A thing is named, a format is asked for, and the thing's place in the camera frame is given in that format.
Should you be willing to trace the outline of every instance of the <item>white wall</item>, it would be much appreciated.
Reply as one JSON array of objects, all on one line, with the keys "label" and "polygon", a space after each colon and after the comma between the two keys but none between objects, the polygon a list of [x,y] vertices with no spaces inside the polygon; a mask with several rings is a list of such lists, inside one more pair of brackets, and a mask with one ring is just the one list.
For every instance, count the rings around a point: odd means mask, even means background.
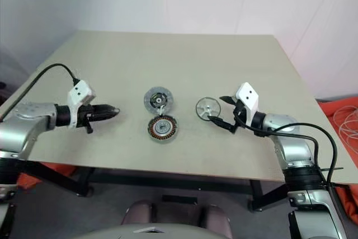
[{"label": "white wall", "polygon": [[[36,42],[18,35],[5,46],[5,51],[23,63],[27,72],[31,72],[73,28],[274,34],[317,97],[358,93],[358,79],[354,78],[358,70],[356,0],[39,0],[36,3],[44,3],[39,12],[32,5],[27,8],[41,16],[45,13],[44,24],[53,27],[52,30],[44,33],[41,30]],[[24,15],[22,18],[25,22],[29,20]],[[29,32],[38,33],[41,24],[37,22]],[[16,29],[21,32],[26,26],[28,24],[22,22]],[[41,39],[44,36],[52,36],[52,42]],[[40,50],[32,49],[36,45]],[[26,57],[34,52],[36,56]]]},{"label": "white wall", "polygon": [[0,81],[14,91],[74,27],[51,0],[0,0]]}]

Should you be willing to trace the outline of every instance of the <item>black cable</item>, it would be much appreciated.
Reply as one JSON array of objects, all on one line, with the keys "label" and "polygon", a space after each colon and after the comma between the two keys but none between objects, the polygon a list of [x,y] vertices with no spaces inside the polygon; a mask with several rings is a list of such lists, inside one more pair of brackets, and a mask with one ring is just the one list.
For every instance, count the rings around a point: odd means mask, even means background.
[{"label": "black cable", "polygon": [[5,117],[10,113],[10,111],[21,101],[21,99],[23,99],[23,97],[31,90],[31,88],[35,85],[35,83],[43,76],[43,74],[45,74],[49,69],[51,69],[52,67],[63,67],[64,69],[66,69],[66,71],[69,73],[69,75],[72,77],[73,80],[73,85],[76,85],[79,82],[79,79],[76,78],[74,76],[74,74],[72,73],[72,71],[64,64],[60,64],[60,63],[56,63],[56,64],[51,64],[48,67],[44,68],[44,70],[42,70],[35,78],[33,81],[31,81],[31,83],[26,87],[26,89],[19,95],[19,97],[17,99],[15,99],[15,101],[5,110],[5,112],[2,114],[1,118],[0,118],[0,123],[3,121],[3,119],[5,119]]},{"label": "black cable", "polygon": [[[320,127],[318,125],[315,125],[315,124],[312,124],[312,123],[291,123],[291,124],[287,124],[287,125],[284,125],[284,126],[281,126],[281,127],[277,128],[277,129],[275,129],[274,132],[282,130],[282,129],[285,129],[287,127],[291,127],[291,126],[309,126],[309,127],[312,127],[312,128],[316,128],[316,129],[320,130],[321,132],[323,132],[328,137],[328,139],[329,139],[329,141],[330,141],[330,143],[332,145],[332,149],[333,149],[332,162],[331,162],[331,166],[329,167],[329,171],[328,171],[328,175],[327,175],[327,186],[330,186],[333,171],[335,169],[336,162],[337,162],[337,155],[338,155],[338,153],[337,153],[337,145],[336,145],[335,140],[333,139],[333,137],[330,135],[329,132],[324,130],[322,127]],[[318,152],[317,152],[317,156],[315,154],[314,158],[315,158],[314,162],[317,164],[316,159],[318,159]]]},{"label": "black cable", "polygon": [[314,152],[318,152],[318,141],[316,139],[314,139],[313,137],[310,137],[308,135],[302,135],[302,134],[286,134],[286,133],[277,133],[276,131],[266,131],[266,130],[261,130],[261,129],[257,129],[251,126],[246,125],[239,117],[235,117],[235,120],[237,120],[238,122],[240,122],[240,125],[244,126],[245,128],[255,132],[255,133],[260,133],[260,134],[264,134],[264,135],[276,135],[279,137],[292,137],[292,138],[301,138],[301,139],[306,139],[306,140],[311,140],[314,144]]}]

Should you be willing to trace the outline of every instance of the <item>gray floor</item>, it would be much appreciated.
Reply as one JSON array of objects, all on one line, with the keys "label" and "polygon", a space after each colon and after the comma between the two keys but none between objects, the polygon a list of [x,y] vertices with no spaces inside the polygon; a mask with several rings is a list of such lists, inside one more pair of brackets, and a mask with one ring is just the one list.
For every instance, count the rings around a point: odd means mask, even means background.
[{"label": "gray floor", "polygon": [[[120,224],[128,206],[138,200],[160,201],[162,194],[195,196],[200,204],[216,204],[231,220],[236,239],[290,238],[287,203],[264,212],[246,209],[247,195],[93,184],[90,198],[79,198],[48,184],[38,184],[17,194],[18,209],[12,239],[67,239],[86,232]],[[264,182],[268,191],[277,184]]]}]

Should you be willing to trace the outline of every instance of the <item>table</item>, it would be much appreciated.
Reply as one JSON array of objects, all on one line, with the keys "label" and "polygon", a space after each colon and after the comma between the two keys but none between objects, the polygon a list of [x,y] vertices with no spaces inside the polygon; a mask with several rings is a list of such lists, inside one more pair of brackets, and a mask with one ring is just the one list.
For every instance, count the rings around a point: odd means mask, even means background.
[{"label": "table", "polygon": [[[119,116],[83,128],[58,128],[39,136],[30,160],[76,166],[202,175],[232,179],[283,181],[268,138],[238,129],[235,135],[195,114],[197,101],[232,95],[249,82],[265,113],[288,114],[328,130],[338,146],[333,181],[358,183],[358,171],[329,121],[295,68],[270,35],[184,35],[79,31],[49,57],[1,107],[11,103],[47,65],[64,63],[97,93],[93,104],[121,109]],[[144,94],[163,86],[174,96],[170,111],[179,124],[178,136],[167,144],[149,138],[154,117],[143,104]],[[72,80],[61,68],[49,71],[24,101],[64,105]],[[233,106],[220,102],[220,117],[233,122]],[[320,167],[329,167],[332,148],[321,132],[302,134],[318,139]]]}]

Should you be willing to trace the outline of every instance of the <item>circular part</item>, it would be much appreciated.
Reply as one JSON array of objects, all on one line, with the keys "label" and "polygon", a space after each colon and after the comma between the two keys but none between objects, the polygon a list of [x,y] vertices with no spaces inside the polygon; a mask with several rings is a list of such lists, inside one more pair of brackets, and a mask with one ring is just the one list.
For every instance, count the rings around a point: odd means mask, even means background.
[{"label": "circular part", "polygon": [[168,113],[173,104],[172,93],[163,87],[153,87],[144,95],[144,106],[153,114]]},{"label": "circular part", "polygon": [[219,102],[211,97],[204,97],[196,104],[196,114],[200,119],[210,121],[208,116],[218,117],[221,112]]},{"label": "circular part", "polygon": [[149,135],[158,142],[166,142],[178,132],[177,121],[168,115],[157,116],[148,124]]}]

